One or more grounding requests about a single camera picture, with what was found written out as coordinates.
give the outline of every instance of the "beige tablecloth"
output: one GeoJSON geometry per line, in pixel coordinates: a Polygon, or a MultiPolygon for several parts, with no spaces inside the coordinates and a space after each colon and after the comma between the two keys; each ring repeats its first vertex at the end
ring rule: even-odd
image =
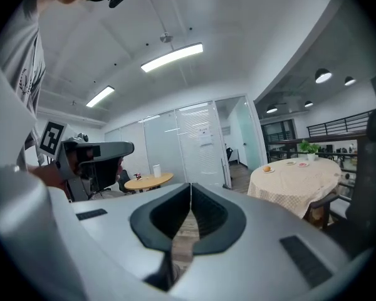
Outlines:
{"type": "Polygon", "coordinates": [[[248,195],[277,203],[295,215],[303,218],[310,203],[324,198],[334,189],[341,175],[338,164],[323,158],[313,162],[306,159],[285,159],[268,166],[274,172],[265,174],[263,166],[251,174],[248,195]],[[296,161],[288,166],[288,161],[296,161]],[[307,162],[309,166],[298,167],[307,162]]]}

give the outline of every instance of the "green plant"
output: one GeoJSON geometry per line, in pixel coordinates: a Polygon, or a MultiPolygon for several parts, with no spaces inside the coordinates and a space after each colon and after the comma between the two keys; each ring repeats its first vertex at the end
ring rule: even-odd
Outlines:
{"type": "Polygon", "coordinates": [[[306,152],[307,154],[314,154],[317,153],[319,150],[318,144],[309,144],[309,142],[305,139],[302,140],[300,143],[300,150],[302,152],[306,152]]]}

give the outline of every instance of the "round table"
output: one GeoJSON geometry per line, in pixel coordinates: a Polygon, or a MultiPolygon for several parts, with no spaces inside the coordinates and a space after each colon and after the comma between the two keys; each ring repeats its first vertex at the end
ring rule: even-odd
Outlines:
{"type": "Polygon", "coordinates": [[[313,162],[284,159],[268,166],[274,172],[264,173],[264,166],[253,171],[248,195],[277,203],[300,218],[304,217],[310,203],[324,198],[337,186],[341,176],[340,166],[324,158],[316,158],[313,162]],[[296,164],[286,165],[288,161],[296,164]],[[301,162],[309,163],[309,166],[299,167],[301,162]]]}
{"type": "Polygon", "coordinates": [[[137,181],[136,179],[131,179],[130,181],[124,184],[124,187],[127,189],[132,189],[134,191],[142,190],[145,188],[157,187],[165,182],[168,182],[173,178],[173,173],[162,173],[160,177],[155,177],[154,175],[142,176],[142,178],[137,181]]]}

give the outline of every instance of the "white flower pot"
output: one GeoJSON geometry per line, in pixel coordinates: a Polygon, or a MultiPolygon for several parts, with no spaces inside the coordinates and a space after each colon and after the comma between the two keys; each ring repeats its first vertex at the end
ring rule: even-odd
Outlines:
{"type": "Polygon", "coordinates": [[[308,156],[308,161],[313,162],[316,159],[316,154],[307,154],[308,156]]]}

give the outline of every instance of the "white plate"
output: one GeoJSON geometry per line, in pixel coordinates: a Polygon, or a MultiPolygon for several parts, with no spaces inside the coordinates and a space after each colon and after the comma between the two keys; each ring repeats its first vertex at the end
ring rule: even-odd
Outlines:
{"type": "Polygon", "coordinates": [[[265,172],[264,170],[262,170],[262,172],[264,172],[265,174],[270,174],[270,173],[274,172],[274,168],[271,168],[270,171],[268,171],[268,172],[265,172]]]}

